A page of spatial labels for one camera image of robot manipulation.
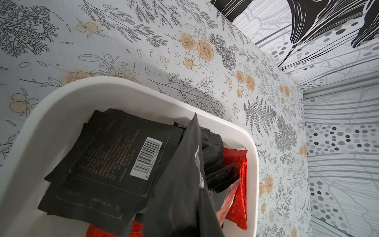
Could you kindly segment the black tea bag sachet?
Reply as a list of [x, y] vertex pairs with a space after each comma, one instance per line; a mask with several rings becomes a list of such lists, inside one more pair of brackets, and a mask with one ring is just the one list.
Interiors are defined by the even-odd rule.
[[46, 176], [38, 209], [128, 236], [183, 134], [117, 109], [94, 111], [71, 151]]

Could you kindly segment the red foil tea bag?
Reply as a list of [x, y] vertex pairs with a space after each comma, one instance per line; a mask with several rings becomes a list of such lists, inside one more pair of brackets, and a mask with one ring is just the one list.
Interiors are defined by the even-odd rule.
[[[136, 221], [132, 221], [132, 228], [128, 236], [129, 237], [143, 237], [144, 234], [142, 232], [142, 227], [143, 227], [142, 224]], [[86, 237], [118, 237], [118, 236], [108, 233], [93, 225], [90, 225], [87, 229]]]

